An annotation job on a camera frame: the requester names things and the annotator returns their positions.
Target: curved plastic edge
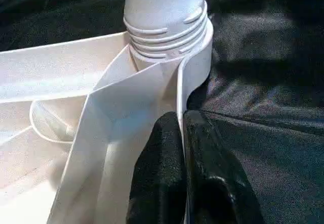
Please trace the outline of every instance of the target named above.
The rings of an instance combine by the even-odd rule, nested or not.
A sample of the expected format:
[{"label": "curved plastic edge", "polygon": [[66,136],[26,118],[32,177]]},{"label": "curved plastic edge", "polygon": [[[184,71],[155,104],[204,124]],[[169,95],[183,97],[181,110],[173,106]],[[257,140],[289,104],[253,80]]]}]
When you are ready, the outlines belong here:
[{"label": "curved plastic edge", "polygon": [[[212,60],[212,37],[213,37],[213,25],[208,19],[207,33],[200,49],[186,57],[178,68],[178,84],[177,84],[177,117],[181,132],[183,151],[184,145],[184,126],[183,126],[183,114],[187,109],[186,102],[189,95],[198,88],[208,77],[211,60]],[[187,198],[184,224],[189,223],[189,201]]]}]

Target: black satin cloth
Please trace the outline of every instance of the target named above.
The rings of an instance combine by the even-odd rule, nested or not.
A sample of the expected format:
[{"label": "black satin cloth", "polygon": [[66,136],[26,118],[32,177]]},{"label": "black satin cloth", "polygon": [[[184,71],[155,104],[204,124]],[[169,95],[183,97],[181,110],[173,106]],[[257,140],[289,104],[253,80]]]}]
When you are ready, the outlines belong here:
[{"label": "black satin cloth", "polygon": [[180,224],[186,207],[186,170],[176,113],[157,120],[135,164],[127,224]]},{"label": "black satin cloth", "polygon": [[242,165],[198,111],[185,114],[185,156],[176,113],[157,120],[135,164],[127,224],[180,224],[189,198],[195,224],[263,223]]},{"label": "black satin cloth", "polygon": [[188,111],[184,125],[190,223],[264,223],[243,167],[218,128],[198,111]]}]

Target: cylindrical pipe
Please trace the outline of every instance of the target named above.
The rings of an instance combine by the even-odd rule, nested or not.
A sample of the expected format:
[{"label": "cylindrical pipe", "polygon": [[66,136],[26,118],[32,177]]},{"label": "cylindrical pipe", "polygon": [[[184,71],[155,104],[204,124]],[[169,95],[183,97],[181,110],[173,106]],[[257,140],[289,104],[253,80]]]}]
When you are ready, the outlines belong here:
[{"label": "cylindrical pipe", "polygon": [[137,61],[181,59],[206,33],[205,0],[126,0],[124,22]]},{"label": "cylindrical pipe", "polygon": [[139,29],[160,29],[182,22],[204,0],[126,0],[125,19]]}]

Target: black fabric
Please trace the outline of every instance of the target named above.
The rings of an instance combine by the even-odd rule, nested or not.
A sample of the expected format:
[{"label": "black fabric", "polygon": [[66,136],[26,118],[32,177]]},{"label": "black fabric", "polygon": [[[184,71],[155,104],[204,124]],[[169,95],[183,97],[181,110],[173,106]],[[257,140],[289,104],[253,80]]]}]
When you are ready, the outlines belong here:
[{"label": "black fabric", "polygon": [[125,31],[125,0],[0,0],[0,51]]},{"label": "black fabric", "polygon": [[180,224],[186,170],[176,113],[159,118],[135,164],[127,224]]},{"label": "black fabric", "polygon": [[134,168],[127,224],[263,223],[241,163],[204,114],[185,114],[185,154],[175,113],[158,119]]},{"label": "black fabric", "polygon": [[184,116],[189,223],[263,223],[241,163],[204,115]]},{"label": "black fabric", "polygon": [[222,0],[189,98],[242,163],[266,223],[324,217],[324,0]]}]

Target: white plastic part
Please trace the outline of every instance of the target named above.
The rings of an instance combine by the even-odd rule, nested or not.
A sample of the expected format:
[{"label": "white plastic part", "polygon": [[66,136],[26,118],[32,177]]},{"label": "white plastic part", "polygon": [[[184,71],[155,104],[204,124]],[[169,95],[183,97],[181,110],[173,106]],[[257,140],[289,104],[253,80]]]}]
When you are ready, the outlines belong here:
[{"label": "white plastic part", "polygon": [[86,95],[128,37],[123,32],[0,53],[3,223],[46,223]]},{"label": "white plastic part", "polygon": [[[16,172],[4,176],[8,191],[1,198],[14,196],[20,204],[4,201],[7,212],[26,203],[19,194],[26,191],[33,204],[25,208],[41,209],[29,191],[34,185],[19,189],[21,181],[41,175],[37,188],[49,196],[41,204],[48,206],[56,193],[48,223],[124,224],[134,165],[155,121],[176,111],[183,131],[186,100],[210,70],[213,27],[206,2],[132,1],[125,7],[130,33],[0,53],[0,168]],[[23,120],[15,124],[6,107]],[[44,190],[68,151],[61,180]],[[17,168],[15,160],[25,153],[27,161]]]}]

